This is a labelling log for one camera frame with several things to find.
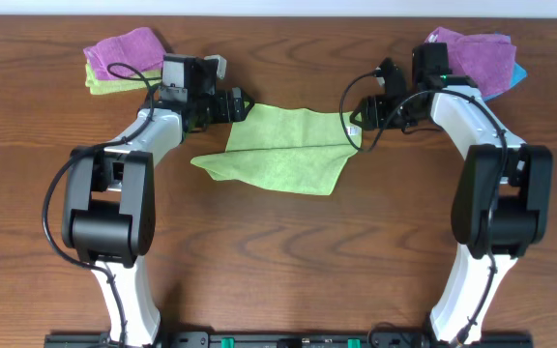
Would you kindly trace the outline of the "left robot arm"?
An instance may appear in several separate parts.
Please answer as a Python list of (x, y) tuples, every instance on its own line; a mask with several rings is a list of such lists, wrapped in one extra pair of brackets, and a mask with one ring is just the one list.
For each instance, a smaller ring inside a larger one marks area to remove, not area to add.
[(156, 342), (161, 315), (144, 259), (156, 227), (155, 168), (188, 135), (246, 120), (253, 99), (217, 87), (226, 65), (220, 55), (165, 54), (156, 83), (132, 69), (147, 89), (134, 122), (110, 141), (74, 149), (56, 175), (67, 181), (62, 240), (77, 254), (73, 263), (96, 277), (109, 314), (104, 346)]

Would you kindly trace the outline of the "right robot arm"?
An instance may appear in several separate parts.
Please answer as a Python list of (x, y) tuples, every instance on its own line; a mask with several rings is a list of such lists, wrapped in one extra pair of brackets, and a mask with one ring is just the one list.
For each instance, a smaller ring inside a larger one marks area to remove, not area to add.
[(361, 100), (344, 127), (382, 134), (428, 120), (445, 132), (463, 158), (451, 211), (457, 242), (443, 294), (420, 330), (374, 325), (370, 347), (531, 347), (527, 333), (489, 332), (483, 321), (497, 288), (529, 246), (545, 233), (553, 157), (529, 145), (485, 105), (477, 83), (455, 74), (445, 43), (412, 51), (412, 78), (390, 59), (368, 76), (383, 93)]

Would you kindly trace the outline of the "light green microfiber cloth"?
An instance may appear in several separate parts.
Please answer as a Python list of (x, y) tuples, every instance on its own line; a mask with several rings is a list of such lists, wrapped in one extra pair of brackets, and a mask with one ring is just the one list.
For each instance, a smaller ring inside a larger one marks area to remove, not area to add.
[(191, 164), (215, 181), (240, 181), (261, 189), (329, 195), (362, 143), (358, 127), (337, 113), (256, 105), (231, 128), (222, 153)]

